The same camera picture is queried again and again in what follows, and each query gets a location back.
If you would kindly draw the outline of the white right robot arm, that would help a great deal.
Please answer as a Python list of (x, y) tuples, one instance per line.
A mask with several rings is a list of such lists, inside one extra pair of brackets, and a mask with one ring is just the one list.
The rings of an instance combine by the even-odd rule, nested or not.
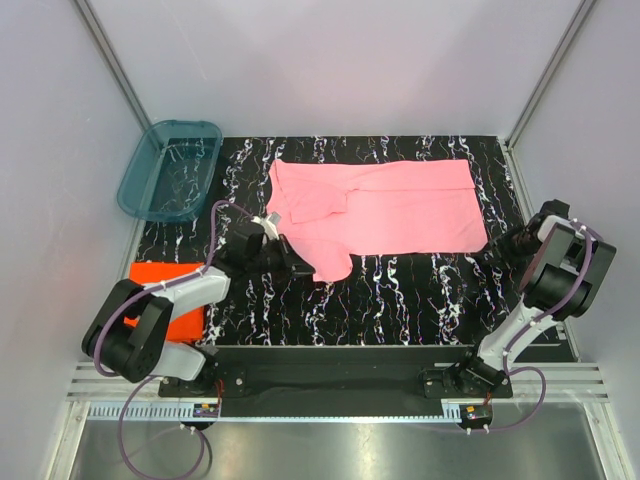
[(448, 367), (444, 383), (480, 397), (509, 385), (520, 354), (542, 333), (591, 307), (617, 248), (576, 219), (551, 215), (535, 232), (540, 246), (522, 277), (508, 318)]

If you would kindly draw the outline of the pink t shirt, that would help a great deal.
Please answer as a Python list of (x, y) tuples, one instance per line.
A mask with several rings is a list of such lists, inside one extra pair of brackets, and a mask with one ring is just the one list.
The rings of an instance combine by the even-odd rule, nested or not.
[(355, 256), (475, 253), (488, 237), (463, 160), (270, 167), (270, 213), (317, 282), (348, 277)]

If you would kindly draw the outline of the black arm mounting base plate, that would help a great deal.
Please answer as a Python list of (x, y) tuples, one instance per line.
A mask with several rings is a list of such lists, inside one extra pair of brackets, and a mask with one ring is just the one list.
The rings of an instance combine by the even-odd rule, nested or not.
[(471, 346), (224, 347), (185, 344), (106, 354), (106, 368), (137, 384), (167, 378), (162, 398), (220, 396), (221, 416), (233, 422), (341, 418), (432, 417), (444, 400), (511, 399), (514, 381), (530, 374), (545, 395), (548, 375), (538, 362), (556, 356), (525, 350), (527, 364), (492, 366)]

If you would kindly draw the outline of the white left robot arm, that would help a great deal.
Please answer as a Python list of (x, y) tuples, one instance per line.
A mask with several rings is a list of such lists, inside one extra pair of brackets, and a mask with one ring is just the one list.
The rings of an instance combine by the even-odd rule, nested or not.
[(207, 355), (168, 341), (169, 326), (200, 307), (224, 301), (234, 280), (265, 273), (305, 277), (315, 269), (285, 236), (269, 239), (255, 225), (247, 233), (235, 233), (209, 264), (185, 275), (147, 285), (130, 279), (117, 282), (86, 331), (81, 350), (105, 377), (131, 383), (175, 378), (193, 395), (206, 395), (216, 382)]

